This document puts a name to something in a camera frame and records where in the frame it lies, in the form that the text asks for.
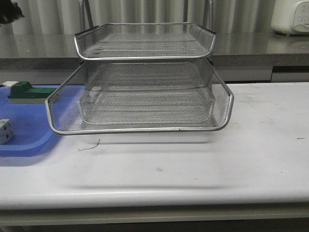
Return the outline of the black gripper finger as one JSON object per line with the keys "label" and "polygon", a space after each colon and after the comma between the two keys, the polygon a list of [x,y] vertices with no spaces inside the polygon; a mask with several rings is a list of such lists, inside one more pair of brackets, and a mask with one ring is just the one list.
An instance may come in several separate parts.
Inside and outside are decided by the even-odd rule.
{"label": "black gripper finger", "polygon": [[0,0],[0,24],[11,24],[16,20],[24,18],[21,8],[17,2],[11,0]]}

